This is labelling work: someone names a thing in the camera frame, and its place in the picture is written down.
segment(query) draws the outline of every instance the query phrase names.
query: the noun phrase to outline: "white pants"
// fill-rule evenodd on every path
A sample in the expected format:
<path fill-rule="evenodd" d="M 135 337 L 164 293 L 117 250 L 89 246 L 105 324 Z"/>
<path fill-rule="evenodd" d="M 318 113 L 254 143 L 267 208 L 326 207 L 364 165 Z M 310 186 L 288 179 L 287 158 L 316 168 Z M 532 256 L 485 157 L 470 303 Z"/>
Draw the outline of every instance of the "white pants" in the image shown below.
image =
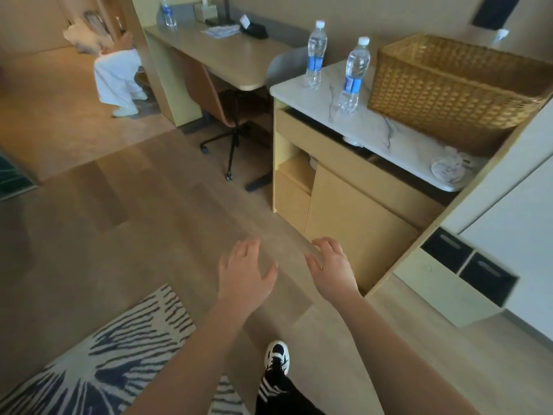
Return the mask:
<path fill-rule="evenodd" d="M 94 62 L 94 77 L 100 102 L 133 109 L 131 93 L 141 92 L 135 74 L 142 65 L 136 49 L 101 55 Z"/>

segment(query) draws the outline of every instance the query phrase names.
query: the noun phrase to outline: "black and white sneaker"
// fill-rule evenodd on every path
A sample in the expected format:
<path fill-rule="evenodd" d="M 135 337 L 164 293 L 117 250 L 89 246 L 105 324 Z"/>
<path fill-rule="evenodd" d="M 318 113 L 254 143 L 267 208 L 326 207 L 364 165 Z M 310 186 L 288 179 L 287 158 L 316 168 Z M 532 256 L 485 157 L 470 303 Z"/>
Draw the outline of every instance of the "black and white sneaker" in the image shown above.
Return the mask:
<path fill-rule="evenodd" d="M 288 374 L 288 370 L 290 370 L 290 354 L 284 342 L 274 341 L 269 345 L 266 352 L 265 367 L 267 370 L 278 367 L 284 375 Z"/>

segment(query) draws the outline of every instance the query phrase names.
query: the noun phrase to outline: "striped rug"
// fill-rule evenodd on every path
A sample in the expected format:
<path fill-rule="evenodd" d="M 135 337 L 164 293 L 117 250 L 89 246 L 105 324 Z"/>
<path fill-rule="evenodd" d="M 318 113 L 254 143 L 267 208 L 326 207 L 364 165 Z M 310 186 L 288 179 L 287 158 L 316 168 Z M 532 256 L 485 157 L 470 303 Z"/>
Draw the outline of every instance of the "striped rug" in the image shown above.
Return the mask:
<path fill-rule="evenodd" d="M 0 399 L 0 414 L 119 415 L 195 329 L 165 285 Z M 209 414 L 248 415 L 225 375 Z"/>

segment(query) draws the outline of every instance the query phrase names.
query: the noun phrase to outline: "basket rim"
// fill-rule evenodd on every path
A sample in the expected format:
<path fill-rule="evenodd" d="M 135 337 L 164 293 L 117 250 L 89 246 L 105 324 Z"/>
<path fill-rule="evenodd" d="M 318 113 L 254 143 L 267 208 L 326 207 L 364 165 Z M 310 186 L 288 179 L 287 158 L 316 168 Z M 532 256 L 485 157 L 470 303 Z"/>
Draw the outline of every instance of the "basket rim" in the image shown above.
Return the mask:
<path fill-rule="evenodd" d="M 491 91 L 494 91 L 495 93 L 498 93 L 498 94 L 501 94 L 501 95 L 507 95 L 507 96 L 510 96 L 510 97 L 514 97 L 516 99 L 521 99 L 521 100 L 525 100 L 525 101 L 532 101 L 532 102 L 542 102 L 544 99 L 549 98 L 551 96 L 551 94 L 553 93 L 553 85 L 552 85 L 551 88 L 549 89 L 549 93 L 545 94 L 544 96 L 521 95 L 520 93 L 514 92 L 512 90 L 506 90 L 506 89 L 503 89 L 503 88 L 500 88 L 500 87 L 492 86 L 491 84 L 480 83 L 476 80 L 471 80 L 469 78 L 456 76 L 454 74 L 450 74 L 450 73 L 447 73 L 447 72 L 444 72 L 444 71 L 440 71 L 438 69 L 434 69 L 432 67 L 428 67 L 426 65 L 422 65 L 418 62 L 399 59 L 395 55 L 386 52 L 387 48 L 391 48 L 392 46 L 397 45 L 399 43 L 404 43 L 408 39 L 416 40 L 416 39 L 424 37 L 424 36 L 430 36 L 430 37 L 435 38 L 435 39 L 441 39 L 441 40 L 446 40 L 446 41 L 453 41 L 455 43 L 466 45 L 466 46 L 475 46 L 477 48 L 484 48 L 485 50 L 488 50 L 488 51 L 495 51 L 494 49 L 488 48 L 486 46 L 468 44 L 466 42 L 457 41 L 455 39 L 451 39 L 451 38 L 447 38 L 447 37 L 443 37 L 443 36 L 436 36 L 436 35 L 426 34 L 426 33 L 417 33 L 417 34 L 405 37 L 403 39 L 400 39 L 399 41 L 392 42 L 391 44 L 388 44 L 388 45 L 386 45 L 382 48 L 378 48 L 377 52 L 378 52 L 379 55 L 385 55 L 385 56 L 391 57 L 395 60 L 405 62 L 405 63 L 407 63 L 407 64 L 409 64 L 413 67 L 417 67 L 419 69 L 424 69 L 425 71 L 430 72 L 432 74 L 435 74 L 435 75 L 438 75 L 438 76 L 441 76 L 441 77 L 447 77 L 451 80 L 457 81 L 458 83 L 466 83 L 466 84 L 469 84 L 471 86 L 476 86 L 476 87 L 479 87 L 479 88 L 484 88 L 486 90 L 491 90 Z M 510 52 L 509 52 L 509 55 L 513 55 L 513 56 L 518 57 L 518 58 L 528 59 L 528 57 L 525 57 L 525 56 L 522 56 L 522 55 L 512 54 Z M 530 58 L 530 60 L 553 67 L 553 63 L 549 63 L 549 62 L 545 62 L 545 61 L 541 61 L 541 60 L 536 60 L 534 58 Z"/>

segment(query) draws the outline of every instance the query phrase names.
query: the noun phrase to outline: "black pants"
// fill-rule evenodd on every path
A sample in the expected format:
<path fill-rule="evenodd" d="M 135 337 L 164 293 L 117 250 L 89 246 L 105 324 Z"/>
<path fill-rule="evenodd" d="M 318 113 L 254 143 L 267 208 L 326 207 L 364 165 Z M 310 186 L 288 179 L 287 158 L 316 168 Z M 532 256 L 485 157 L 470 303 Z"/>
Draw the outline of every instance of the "black pants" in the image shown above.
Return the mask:
<path fill-rule="evenodd" d="M 324 415 L 301 392 L 280 367 L 269 369 L 261 379 L 255 403 L 255 415 Z"/>

